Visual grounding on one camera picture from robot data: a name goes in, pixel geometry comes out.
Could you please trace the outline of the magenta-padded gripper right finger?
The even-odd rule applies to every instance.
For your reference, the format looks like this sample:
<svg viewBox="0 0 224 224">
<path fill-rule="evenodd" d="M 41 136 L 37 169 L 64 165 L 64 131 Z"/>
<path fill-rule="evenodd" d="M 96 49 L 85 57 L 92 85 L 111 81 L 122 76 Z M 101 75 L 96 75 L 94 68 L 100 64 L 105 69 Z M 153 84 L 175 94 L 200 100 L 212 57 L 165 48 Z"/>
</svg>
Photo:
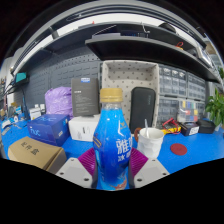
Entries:
<svg viewBox="0 0 224 224">
<path fill-rule="evenodd" d="M 137 149 L 131 150 L 128 166 L 128 181 L 130 188 L 140 188 L 154 181 L 157 181 L 169 172 L 157 160 L 147 158 Z"/>
</svg>

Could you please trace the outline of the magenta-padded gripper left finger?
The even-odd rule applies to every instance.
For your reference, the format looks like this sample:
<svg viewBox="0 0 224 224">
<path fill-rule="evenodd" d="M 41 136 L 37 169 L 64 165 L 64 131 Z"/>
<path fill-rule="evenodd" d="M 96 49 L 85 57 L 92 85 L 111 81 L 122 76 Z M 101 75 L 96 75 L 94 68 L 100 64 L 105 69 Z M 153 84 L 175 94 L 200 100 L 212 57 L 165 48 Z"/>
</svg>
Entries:
<svg viewBox="0 0 224 224">
<path fill-rule="evenodd" d="M 94 149 L 90 148 L 78 158 L 69 158 L 56 175 L 84 188 L 96 188 L 98 168 Z"/>
</svg>

